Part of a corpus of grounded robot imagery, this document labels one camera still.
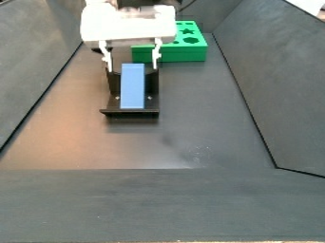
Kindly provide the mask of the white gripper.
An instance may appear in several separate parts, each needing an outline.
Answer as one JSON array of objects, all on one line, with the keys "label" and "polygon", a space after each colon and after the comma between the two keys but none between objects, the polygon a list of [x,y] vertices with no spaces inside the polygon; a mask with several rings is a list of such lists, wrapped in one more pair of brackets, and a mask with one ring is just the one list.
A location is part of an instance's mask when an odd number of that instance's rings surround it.
[{"label": "white gripper", "polygon": [[153,68],[158,69],[161,47],[176,39],[176,9],[168,5],[117,9],[110,3],[88,4],[82,12],[81,35],[90,48],[101,49],[113,72],[109,47],[154,44]]}]

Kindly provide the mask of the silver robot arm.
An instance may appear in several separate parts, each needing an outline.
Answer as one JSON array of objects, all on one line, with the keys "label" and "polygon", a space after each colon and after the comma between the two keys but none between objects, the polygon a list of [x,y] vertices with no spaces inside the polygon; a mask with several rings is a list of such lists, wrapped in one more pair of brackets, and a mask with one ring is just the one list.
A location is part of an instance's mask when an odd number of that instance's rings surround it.
[{"label": "silver robot arm", "polygon": [[92,49],[104,53],[113,71],[113,48],[154,46],[153,66],[158,68],[161,47],[176,40],[177,13],[184,0],[86,0],[81,35]]}]

